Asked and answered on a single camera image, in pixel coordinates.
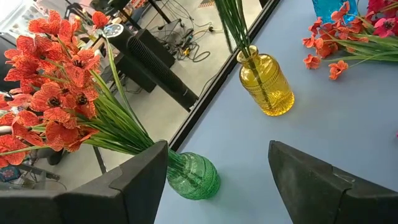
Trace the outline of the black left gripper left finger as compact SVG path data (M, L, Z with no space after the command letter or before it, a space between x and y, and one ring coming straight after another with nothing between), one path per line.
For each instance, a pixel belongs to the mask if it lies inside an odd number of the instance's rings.
M0 224L154 224L167 164L162 140L72 191L2 190Z

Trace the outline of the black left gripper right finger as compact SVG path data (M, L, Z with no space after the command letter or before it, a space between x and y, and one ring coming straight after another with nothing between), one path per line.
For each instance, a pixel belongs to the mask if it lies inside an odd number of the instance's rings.
M268 161L293 224L398 224L398 192L280 141Z

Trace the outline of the orange artificial flower bunch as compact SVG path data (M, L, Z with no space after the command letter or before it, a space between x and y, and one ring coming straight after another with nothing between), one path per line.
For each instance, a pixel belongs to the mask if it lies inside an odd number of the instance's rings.
M329 79L336 80L343 72L354 65L347 61L355 60L357 64L366 61L398 62L398 36L380 38L374 35L373 25L366 19L365 14L354 16L350 22L344 20L349 11L349 2L345 2L339 11L331 14L334 22L323 22L320 17L308 28L312 33L309 38L302 40L307 48L315 49L315 53L309 54L303 62L307 69L317 69L323 59L339 50L347 53L347 56L329 60Z
M22 111L28 109L30 96L45 83L72 83L79 88L95 84L99 88L107 88L115 99L131 111L134 119L145 130L126 95L114 95L101 77L101 57L90 48L78 46L77 34L82 30L81 20L70 22L62 19L57 11L50 11L47 18L31 20L28 25L29 34L20 35L16 39L16 47L5 53L11 69L4 79L16 82L18 87L1 97L0 102L9 107L19 107ZM0 124L10 126L7 117L8 115L0 118Z
M135 156L154 144L131 111L95 84L45 83L28 109L7 118L11 132L0 136L0 167L19 165L38 149L76 152L90 144Z

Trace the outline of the pink artificial flower bunch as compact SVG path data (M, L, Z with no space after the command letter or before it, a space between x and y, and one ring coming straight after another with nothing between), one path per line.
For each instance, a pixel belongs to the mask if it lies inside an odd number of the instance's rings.
M380 38L398 36L398 0L369 0L366 19Z

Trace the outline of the purple artificial flower bunch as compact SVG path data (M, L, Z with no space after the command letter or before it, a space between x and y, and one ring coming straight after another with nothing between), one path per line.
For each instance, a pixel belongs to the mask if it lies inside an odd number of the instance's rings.
M243 53L244 58L249 62L254 62L249 49L251 41L249 39L242 0L215 0L215 5L229 51L233 52L234 48L231 41L233 39L236 47Z

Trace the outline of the green glass vase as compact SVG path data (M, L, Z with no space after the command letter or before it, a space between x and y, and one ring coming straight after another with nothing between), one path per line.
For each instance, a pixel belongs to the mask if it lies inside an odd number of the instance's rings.
M176 193L189 200L204 200L216 195L220 177L213 163L193 152L168 150L167 181Z

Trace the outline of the yellow glass vase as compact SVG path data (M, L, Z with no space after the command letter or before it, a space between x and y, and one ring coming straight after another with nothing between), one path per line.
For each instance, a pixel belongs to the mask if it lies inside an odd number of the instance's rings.
M264 114L280 116L290 110L295 102L294 93L278 61L271 55L260 54L251 45L236 57L241 64L239 80Z

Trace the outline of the blue glass vase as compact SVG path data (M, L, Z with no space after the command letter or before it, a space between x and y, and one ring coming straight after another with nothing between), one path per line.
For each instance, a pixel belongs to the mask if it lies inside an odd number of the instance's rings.
M312 0L312 3L317 17L320 17L323 22L334 22L331 14L339 11L347 1L349 2L349 15L345 15L343 18L346 22L350 22L354 19L354 16L358 15L356 0Z

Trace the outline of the blue table mat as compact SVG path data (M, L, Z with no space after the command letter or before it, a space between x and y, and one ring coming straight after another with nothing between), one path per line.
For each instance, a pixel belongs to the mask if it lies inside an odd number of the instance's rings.
M398 64L364 62L334 81L327 64L307 69L302 39L314 21L312 0L276 5L254 44L277 59L293 107L265 115L235 67L180 146L214 163L219 191L193 201L166 186L155 224L290 224L267 159L271 140L398 191Z

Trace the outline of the black aluminium table frame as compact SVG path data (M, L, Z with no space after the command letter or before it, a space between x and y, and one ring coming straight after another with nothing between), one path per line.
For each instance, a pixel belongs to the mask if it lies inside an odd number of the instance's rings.
M266 0L266 4L263 7L261 13L256 17L256 20L248 30L248 37L251 41L255 39L263 25L266 23L268 18L271 16L274 9L277 7L280 0ZM216 96L223 83L228 79L229 75L237 65L236 56L239 50L235 49L228 57L227 61L220 68L219 72L211 80L210 84L203 90L201 97L189 112L187 118L179 127L173 138L169 142L169 148L174 151L178 151L184 140L190 134L190 131L195 127L197 122L200 120L207 107Z

